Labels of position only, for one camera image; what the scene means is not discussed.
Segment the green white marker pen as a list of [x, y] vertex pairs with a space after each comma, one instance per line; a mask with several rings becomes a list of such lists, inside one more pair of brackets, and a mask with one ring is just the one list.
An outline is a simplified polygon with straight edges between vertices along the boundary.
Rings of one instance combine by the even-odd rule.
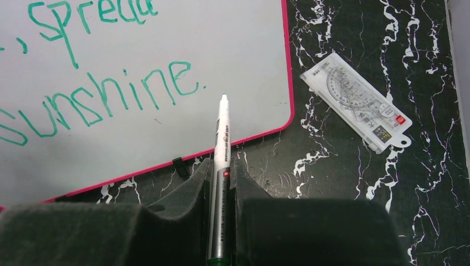
[[207, 265], [230, 265], [228, 191], [231, 176], [231, 133], [228, 96], [219, 101], [210, 193]]

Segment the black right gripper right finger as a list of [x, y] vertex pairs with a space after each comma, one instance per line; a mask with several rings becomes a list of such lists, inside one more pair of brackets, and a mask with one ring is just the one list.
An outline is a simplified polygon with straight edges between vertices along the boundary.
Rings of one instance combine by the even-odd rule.
[[236, 265], [406, 265], [391, 217], [373, 202], [270, 196], [231, 163]]

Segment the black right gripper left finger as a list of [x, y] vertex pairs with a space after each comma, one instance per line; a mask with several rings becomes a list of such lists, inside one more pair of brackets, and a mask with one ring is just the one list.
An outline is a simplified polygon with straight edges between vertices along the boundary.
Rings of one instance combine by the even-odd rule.
[[1, 212], [2, 265], [204, 265], [205, 159], [160, 200], [41, 203]]

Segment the pink framed whiteboard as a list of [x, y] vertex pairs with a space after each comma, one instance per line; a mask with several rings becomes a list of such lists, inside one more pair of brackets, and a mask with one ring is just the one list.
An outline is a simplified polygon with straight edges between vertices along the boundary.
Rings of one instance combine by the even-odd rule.
[[2, 1], [1, 206], [73, 195], [293, 119], [286, 1]]

